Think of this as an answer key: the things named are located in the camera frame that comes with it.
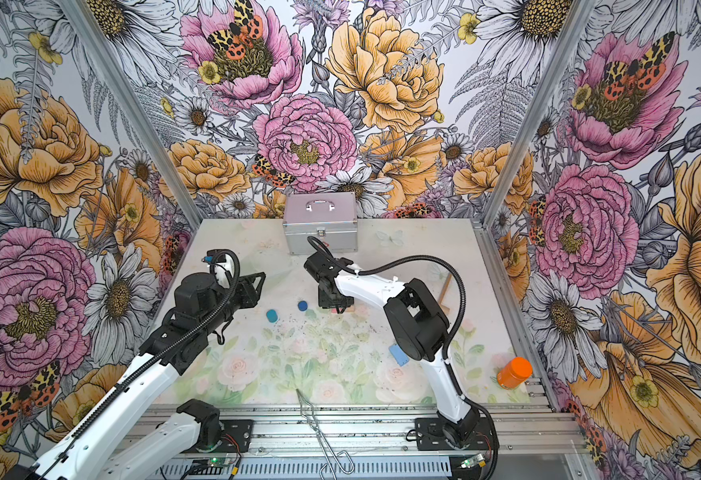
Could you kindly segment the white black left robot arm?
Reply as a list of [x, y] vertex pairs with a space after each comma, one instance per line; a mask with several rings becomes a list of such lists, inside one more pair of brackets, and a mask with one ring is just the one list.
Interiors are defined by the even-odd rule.
[[220, 410], [188, 400], [152, 433], [120, 450], [154, 401], [208, 348], [234, 314], [258, 305], [264, 272], [242, 274], [229, 249], [206, 253], [208, 271], [192, 273], [174, 290], [174, 307], [140, 347], [122, 378], [84, 419], [30, 467], [17, 465], [8, 479], [146, 479], [176, 455], [212, 452], [224, 443]]

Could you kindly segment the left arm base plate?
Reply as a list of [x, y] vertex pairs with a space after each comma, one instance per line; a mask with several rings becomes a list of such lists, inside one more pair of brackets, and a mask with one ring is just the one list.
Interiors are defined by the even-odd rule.
[[254, 422], [249, 419], [222, 419], [220, 420], [220, 440], [214, 446], [212, 453], [248, 453], [250, 442], [254, 436]]

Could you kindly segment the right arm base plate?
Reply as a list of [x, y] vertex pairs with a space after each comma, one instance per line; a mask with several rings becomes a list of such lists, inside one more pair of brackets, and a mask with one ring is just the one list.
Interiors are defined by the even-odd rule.
[[418, 451], [495, 451], [499, 442], [486, 417], [468, 417], [454, 423], [440, 416], [416, 418], [407, 439], [416, 443]]

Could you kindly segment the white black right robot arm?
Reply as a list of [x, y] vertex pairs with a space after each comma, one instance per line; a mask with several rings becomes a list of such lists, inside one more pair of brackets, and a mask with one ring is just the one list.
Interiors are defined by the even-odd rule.
[[[344, 313], [359, 300], [380, 308], [398, 347], [425, 373], [447, 443], [457, 449], [466, 448], [470, 437], [480, 434], [479, 422], [485, 421], [487, 447], [498, 454], [498, 435], [490, 413], [463, 391], [449, 357], [451, 342], [462, 326], [467, 306], [466, 287], [457, 270], [448, 262], [425, 254], [364, 270], [348, 258], [334, 257], [316, 236], [308, 237], [308, 244], [316, 252], [306, 259], [304, 269], [318, 284], [320, 307]], [[454, 320], [447, 318], [423, 281], [413, 278], [402, 282], [381, 276], [394, 267], [420, 261], [444, 268], [454, 280], [459, 295]]]

